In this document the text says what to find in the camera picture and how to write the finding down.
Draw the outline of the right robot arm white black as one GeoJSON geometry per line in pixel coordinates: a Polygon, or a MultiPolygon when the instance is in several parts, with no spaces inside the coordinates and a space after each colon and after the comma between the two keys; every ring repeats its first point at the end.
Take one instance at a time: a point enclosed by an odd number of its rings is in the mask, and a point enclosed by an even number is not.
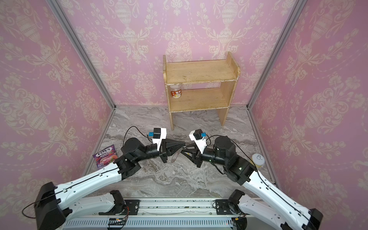
{"type": "Polygon", "coordinates": [[[260,197],[260,203],[243,191],[235,190],[228,198],[234,214],[250,214],[277,230],[317,230],[321,227],[323,214],[317,209],[308,209],[295,202],[269,182],[255,164],[236,153],[237,145],[227,136],[218,136],[212,148],[205,139],[181,150],[197,167],[209,162],[223,169],[220,173],[260,197]]]}

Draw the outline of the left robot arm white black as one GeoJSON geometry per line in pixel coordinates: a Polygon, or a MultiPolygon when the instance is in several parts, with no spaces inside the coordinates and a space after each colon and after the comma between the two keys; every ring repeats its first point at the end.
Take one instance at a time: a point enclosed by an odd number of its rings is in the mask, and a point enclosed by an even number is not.
{"type": "Polygon", "coordinates": [[[152,144],[145,146],[137,138],[130,138],[121,148],[122,156],[106,167],[57,186],[52,182],[44,184],[34,204],[37,229],[57,229],[76,214],[72,206],[77,206],[85,196],[134,175],[141,169],[140,161],[159,157],[166,163],[169,156],[185,145],[178,140],[154,139],[152,144]]]}

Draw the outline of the small jar red label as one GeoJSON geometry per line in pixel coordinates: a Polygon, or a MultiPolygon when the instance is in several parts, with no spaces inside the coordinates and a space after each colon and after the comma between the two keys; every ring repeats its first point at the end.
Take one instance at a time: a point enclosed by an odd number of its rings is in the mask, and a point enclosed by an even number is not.
{"type": "Polygon", "coordinates": [[[170,93],[172,98],[180,98],[181,97],[181,85],[170,85],[170,93]]]}

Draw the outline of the purple Fox's candy bag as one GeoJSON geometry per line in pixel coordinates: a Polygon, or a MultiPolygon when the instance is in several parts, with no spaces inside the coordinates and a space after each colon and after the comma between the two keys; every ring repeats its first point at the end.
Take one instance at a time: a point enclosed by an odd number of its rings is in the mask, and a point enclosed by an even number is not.
{"type": "Polygon", "coordinates": [[[93,155],[97,169],[102,169],[118,158],[115,146],[111,145],[93,155]]]}

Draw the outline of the white yellow round tin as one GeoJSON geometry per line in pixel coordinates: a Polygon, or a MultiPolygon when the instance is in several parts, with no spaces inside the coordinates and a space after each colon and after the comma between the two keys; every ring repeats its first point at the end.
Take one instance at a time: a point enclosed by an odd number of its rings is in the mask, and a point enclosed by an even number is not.
{"type": "Polygon", "coordinates": [[[264,156],[258,153],[252,155],[252,161],[257,168],[261,168],[265,165],[264,156]]]}

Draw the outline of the wooden two-tier shelf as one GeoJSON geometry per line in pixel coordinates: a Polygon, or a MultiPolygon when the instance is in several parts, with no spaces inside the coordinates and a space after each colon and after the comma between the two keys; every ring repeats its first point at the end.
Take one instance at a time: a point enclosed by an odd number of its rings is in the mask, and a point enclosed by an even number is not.
{"type": "Polygon", "coordinates": [[[241,67],[232,55],[226,59],[187,62],[168,62],[163,56],[163,80],[169,110],[171,129],[174,130],[173,113],[217,110],[222,126],[232,104],[241,67]],[[219,83],[220,87],[183,90],[181,97],[174,99],[171,86],[219,83]]]}

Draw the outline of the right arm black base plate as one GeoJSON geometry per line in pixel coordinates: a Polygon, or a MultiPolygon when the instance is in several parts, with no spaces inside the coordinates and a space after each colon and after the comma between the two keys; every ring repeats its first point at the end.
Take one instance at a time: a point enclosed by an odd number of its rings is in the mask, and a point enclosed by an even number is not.
{"type": "Polygon", "coordinates": [[[217,215],[240,215],[242,214],[237,204],[229,202],[227,199],[216,199],[214,207],[217,215]]]}

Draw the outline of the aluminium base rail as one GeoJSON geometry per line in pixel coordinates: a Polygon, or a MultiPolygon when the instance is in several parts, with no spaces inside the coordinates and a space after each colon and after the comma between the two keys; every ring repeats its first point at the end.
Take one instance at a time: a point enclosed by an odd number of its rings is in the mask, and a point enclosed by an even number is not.
{"type": "Polygon", "coordinates": [[[222,198],[133,198],[140,200],[136,216],[73,217],[61,230],[267,230],[257,218],[247,214],[217,215],[216,199],[222,198]]]}

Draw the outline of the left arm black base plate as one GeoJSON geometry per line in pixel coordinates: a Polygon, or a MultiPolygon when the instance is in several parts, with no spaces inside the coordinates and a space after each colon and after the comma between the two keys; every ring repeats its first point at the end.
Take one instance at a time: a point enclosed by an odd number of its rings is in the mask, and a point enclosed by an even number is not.
{"type": "Polygon", "coordinates": [[[140,208],[140,200],[128,199],[124,201],[124,204],[114,205],[110,211],[99,212],[101,216],[123,215],[123,216],[136,216],[140,208]]]}

